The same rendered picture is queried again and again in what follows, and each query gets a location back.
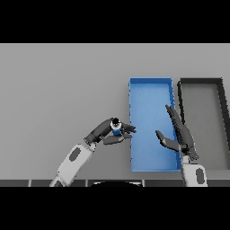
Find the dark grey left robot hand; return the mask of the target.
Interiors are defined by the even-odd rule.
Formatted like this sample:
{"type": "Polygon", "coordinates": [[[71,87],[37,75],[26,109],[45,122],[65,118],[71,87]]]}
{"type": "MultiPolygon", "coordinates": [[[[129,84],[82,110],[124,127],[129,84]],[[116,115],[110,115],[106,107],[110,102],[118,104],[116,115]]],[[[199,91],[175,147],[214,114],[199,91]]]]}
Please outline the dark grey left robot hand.
{"type": "Polygon", "coordinates": [[[114,136],[111,132],[111,121],[114,118],[109,118],[103,121],[100,125],[98,125],[88,136],[84,138],[84,142],[87,145],[91,145],[92,143],[100,143],[103,142],[104,145],[113,145],[121,143],[125,139],[132,138],[131,133],[136,133],[136,127],[129,125],[127,123],[121,122],[121,133],[117,136],[114,136]]]}

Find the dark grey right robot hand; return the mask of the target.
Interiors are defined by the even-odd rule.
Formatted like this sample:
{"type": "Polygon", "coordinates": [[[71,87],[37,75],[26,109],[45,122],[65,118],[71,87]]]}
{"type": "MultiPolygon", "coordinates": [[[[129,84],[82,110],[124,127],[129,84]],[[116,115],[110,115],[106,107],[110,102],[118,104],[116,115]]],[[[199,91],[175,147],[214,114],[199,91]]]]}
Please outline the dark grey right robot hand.
{"type": "Polygon", "coordinates": [[[160,130],[157,130],[155,133],[160,144],[171,150],[182,152],[184,155],[187,155],[191,161],[198,160],[199,156],[190,130],[186,124],[181,121],[181,117],[173,106],[165,105],[165,108],[171,118],[177,139],[172,140],[167,138],[160,130]]]}

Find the dark grey bin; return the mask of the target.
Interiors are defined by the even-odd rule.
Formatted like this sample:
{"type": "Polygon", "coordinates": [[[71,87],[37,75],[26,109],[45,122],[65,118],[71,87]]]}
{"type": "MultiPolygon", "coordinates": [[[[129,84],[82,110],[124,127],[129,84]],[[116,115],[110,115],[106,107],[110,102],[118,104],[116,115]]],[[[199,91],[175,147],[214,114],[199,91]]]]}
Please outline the dark grey bin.
{"type": "Polygon", "coordinates": [[[177,83],[182,122],[199,162],[207,170],[230,170],[230,115],[222,78],[181,78],[177,83]]]}

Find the blue bin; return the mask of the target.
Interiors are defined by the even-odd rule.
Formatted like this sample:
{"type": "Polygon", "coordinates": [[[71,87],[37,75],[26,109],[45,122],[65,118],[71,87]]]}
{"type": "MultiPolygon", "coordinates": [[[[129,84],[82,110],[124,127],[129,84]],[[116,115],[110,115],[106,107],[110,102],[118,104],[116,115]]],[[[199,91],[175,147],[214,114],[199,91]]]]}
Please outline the blue bin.
{"type": "Polygon", "coordinates": [[[130,77],[129,123],[136,127],[130,139],[131,171],[134,173],[176,173],[180,170],[180,153],[161,146],[156,136],[176,140],[174,127],[165,105],[175,107],[171,77],[130,77]]]}

